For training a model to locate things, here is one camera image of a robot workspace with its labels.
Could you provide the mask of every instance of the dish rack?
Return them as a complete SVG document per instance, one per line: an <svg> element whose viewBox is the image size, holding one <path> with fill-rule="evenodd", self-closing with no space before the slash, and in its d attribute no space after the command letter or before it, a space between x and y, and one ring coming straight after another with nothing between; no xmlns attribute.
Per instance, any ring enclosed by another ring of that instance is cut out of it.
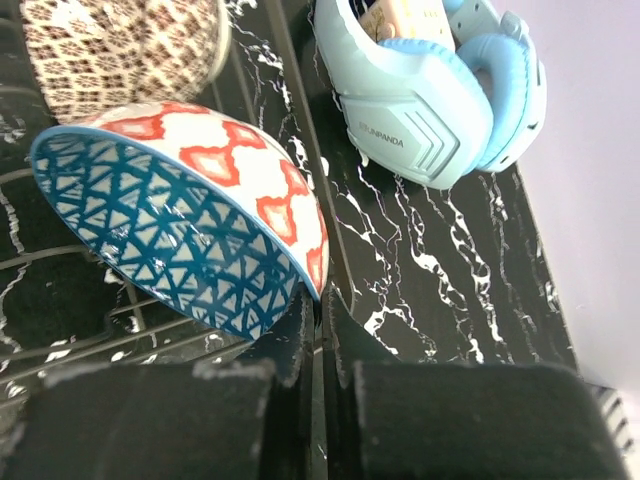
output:
<svg viewBox="0 0 640 480"><path fill-rule="evenodd" d="M13 3L17 1L11 0L0 6L0 192L10 183L32 175L26 158L29 146L40 131L55 124L31 71L20 19L16 18L18 10ZM349 269L342 255L344 249L335 220L335 209L322 170L319 146L285 13L279 0L264 2L259 8L262 15L269 17L275 50L282 58L283 80L287 83L296 109L298 136L307 150L307 166L311 170L315 193L325 213L332 239L329 275L334 278L347 305L352 305ZM263 127L258 125L258 107L249 93L245 70L238 44L234 41L223 72L215 83L201 92L194 103ZM291 157L295 158L295 152L288 150ZM74 261L101 269L107 283L118 285L121 301L119 306L104 316L103 331L97 335L17 351L13 351L15 349L6 342L4 345L0 343L0 388L3 391L0 395L0 434L13 424L29 395L42 388L42 378L53 368L72 362L144 364L210 359L215 363L225 363L249 346L239 337L181 317L130 282L119 278L79 241L78 244L63 247L19 252L13 258L0 261L0 273L7 269L17 269L19 272L30 262L61 256L73 256ZM3 321L2 315L0 311L0 322Z"/></svg>

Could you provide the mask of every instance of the red and white pattern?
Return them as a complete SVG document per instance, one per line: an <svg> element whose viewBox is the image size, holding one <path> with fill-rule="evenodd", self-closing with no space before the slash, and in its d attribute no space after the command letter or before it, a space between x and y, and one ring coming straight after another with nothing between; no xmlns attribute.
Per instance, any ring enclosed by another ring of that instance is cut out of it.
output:
<svg viewBox="0 0 640 480"><path fill-rule="evenodd" d="M324 218L298 168L266 133L208 108L178 102L118 107L80 125L136 140L182 162L223 191L280 238L319 298L329 265Z"/></svg>

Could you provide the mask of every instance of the patterned bowl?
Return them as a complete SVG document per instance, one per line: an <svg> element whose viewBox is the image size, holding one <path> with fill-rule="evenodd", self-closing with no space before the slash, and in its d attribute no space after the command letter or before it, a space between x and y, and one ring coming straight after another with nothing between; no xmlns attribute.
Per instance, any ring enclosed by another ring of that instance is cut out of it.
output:
<svg viewBox="0 0 640 480"><path fill-rule="evenodd" d="M35 77L61 124L129 102L193 100L231 44L224 0L10 1L21 1Z"/></svg>
<svg viewBox="0 0 640 480"><path fill-rule="evenodd" d="M131 104L42 132L36 181L111 267L185 316L255 339L329 262L317 200L283 148L208 108Z"/></svg>

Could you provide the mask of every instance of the brown and white pattern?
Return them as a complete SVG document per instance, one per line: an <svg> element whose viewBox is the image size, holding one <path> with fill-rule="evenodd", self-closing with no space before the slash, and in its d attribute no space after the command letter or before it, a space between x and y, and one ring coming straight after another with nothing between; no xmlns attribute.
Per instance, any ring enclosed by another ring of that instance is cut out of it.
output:
<svg viewBox="0 0 640 480"><path fill-rule="evenodd" d="M212 0L22 0L21 12L61 124L129 102L193 100L229 47L226 8Z"/></svg>

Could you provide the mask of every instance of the headphone ear cushion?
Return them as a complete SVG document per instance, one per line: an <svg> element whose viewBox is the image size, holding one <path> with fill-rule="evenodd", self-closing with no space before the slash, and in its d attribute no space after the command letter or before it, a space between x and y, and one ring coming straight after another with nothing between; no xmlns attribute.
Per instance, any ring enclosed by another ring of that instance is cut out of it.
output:
<svg viewBox="0 0 640 480"><path fill-rule="evenodd" d="M480 105L480 108L484 112L483 117L486 118L487 125L489 125L489 128L491 129L493 126L493 112L491 110L489 100L484 94L484 90L482 90L476 76L471 70L469 70L469 67L455 54L455 52L452 52L448 48L445 48L435 42L418 38L389 38L380 41L378 45L390 48L397 52L412 55L437 55L446 65L449 66L451 72L471 94L474 101ZM477 157L471 162L471 165L465 174L476 168L480 159L484 157L484 152L484 148L478 152Z"/></svg>
<svg viewBox="0 0 640 480"><path fill-rule="evenodd" d="M464 0L443 0L442 4L444 5L444 9L447 13L455 13L457 12Z"/></svg>
<svg viewBox="0 0 640 480"><path fill-rule="evenodd" d="M471 71L486 70L493 82L489 100L493 110L493 130L487 150L478 163L483 168L500 160L504 150L525 127L523 119L531 106L529 90L535 68L529 49L502 34L471 38L458 49L458 56Z"/></svg>

